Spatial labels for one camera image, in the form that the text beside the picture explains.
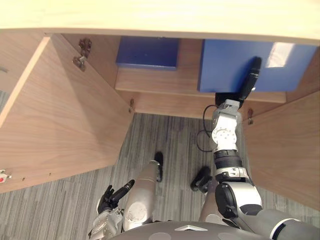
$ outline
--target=wooden panel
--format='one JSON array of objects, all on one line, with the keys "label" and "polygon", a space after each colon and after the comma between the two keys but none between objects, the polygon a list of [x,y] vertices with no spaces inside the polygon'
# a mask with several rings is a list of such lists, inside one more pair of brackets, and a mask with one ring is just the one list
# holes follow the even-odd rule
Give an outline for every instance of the wooden panel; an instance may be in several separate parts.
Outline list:
[{"label": "wooden panel", "polygon": [[[214,99],[207,97],[129,91],[118,93],[127,103],[134,99],[134,111],[145,114],[201,119],[205,107],[214,104]],[[208,109],[206,119],[212,119],[214,109]]]},{"label": "wooden panel", "polygon": [[[121,91],[179,94],[212,98],[197,91],[202,40],[181,39],[176,71],[120,67],[115,88]],[[252,92],[249,101],[285,103],[284,92]]]},{"label": "wooden panel", "polygon": [[0,33],[0,90],[11,94],[43,38],[40,31]]},{"label": "wooden panel", "polygon": [[302,80],[295,91],[286,94],[287,101],[292,102],[320,90],[320,47],[315,52]]},{"label": "wooden panel", "polygon": [[312,44],[320,39],[317,0],[11,0],[1,10],[0,29]]},{"label": "wooden panel", "polygon": [[111,87],[115,87],[118,73],[116,58],[120,36],[64,34],[69,43],[80,53],[79,40],[89,38],[92,41],[88,62]]},{"label": "wooden panel", "polygon": [[252,179],[258,186],[320,209],[320,92],[244,125]]},{"label": "wooden panel", "polygon": [[0,193],[114,164],[132,120],[90,64],[85,72],[73,65],[77,51],[65,38],[44,41],[0,128],[0,166],[12,174]]}]

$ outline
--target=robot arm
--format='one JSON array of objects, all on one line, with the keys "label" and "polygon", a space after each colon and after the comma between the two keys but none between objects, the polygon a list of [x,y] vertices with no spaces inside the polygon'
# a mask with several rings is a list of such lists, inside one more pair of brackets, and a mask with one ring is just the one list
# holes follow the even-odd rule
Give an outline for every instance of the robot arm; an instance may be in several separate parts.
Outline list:
[{"label": "robot arm", "polygon": [[236,128],[242,122],[238,109],[258,78],[260,65],[261,59],[256,57],[240,93],[216,94],[212,141],[215,179],[219,182],[215,190],[218,210],[241,229],[269,239],[318,239],[318,228],[284,212],[263,209],[258,190],[238,155]]}]

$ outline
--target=cabinet door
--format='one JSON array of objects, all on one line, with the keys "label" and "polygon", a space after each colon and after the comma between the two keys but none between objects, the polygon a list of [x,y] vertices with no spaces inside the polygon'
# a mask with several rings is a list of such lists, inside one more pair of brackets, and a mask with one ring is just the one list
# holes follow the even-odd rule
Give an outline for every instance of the cabinet door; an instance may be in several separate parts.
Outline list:
[{"label": "cabinet door", "polygon": [[253,182],[320,210],[320,92],[244,125]]},{"label": "cabinet door", "polygon": [[132,121],[127,103],[60,34],[45,36],[0,115],[0,193],[116,163]]}]

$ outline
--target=metal bracket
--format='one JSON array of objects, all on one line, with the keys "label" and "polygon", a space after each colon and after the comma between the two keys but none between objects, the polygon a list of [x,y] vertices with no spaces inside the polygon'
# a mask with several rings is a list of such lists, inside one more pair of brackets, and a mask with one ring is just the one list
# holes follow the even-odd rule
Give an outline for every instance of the metal bracket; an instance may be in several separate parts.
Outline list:
[{"label": "metal bracket", "polygon": [[129,110],[128,112],[131,113],[134,109],[134,104],[135,104],[135,100],[133,98],[131,98],[130,100],[130,107],[129,107]]},{"label": "metal bracket", "polygon": [[254,124],[254,120],[252,119],[252,116],[254,114],[254,111],[252,108],[248,109],[248,125]]},{"label": "metal bracket", "polygon": [[89,38],[80,39],[79,48],[81,49],[81,56],[75,56],[72,59],[74,65],[76,65],[82,72],[86,70],[85,61],[88,59],[91,52],[92,42]]}]

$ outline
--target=striped carpet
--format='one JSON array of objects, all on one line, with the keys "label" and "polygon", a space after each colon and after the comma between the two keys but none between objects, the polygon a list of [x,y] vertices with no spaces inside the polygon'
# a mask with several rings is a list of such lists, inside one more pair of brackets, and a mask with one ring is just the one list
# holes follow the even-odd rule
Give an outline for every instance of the striped carpet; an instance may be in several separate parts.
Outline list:
[{"label": "striped carpet", "polygon": [[[134,179],[155,151],[163,152],[164,169],[156,190],[154,219],[196,221],[204,196],[192,192],[189,184],[203,165],[213,168],[212,154],[196,147],[200,129],[199,119],[135,114],[115,166],[0,194],[0,239],[88,239],[97,200],[106,187],[113,184],[117,189]],[[199,144],[204,149],[210,147],[205,135],[200,136]],[[245,157],[242,141],[239,150]],[[320,226],[318,211],[262,188],[259,192],[265,207]]]}]

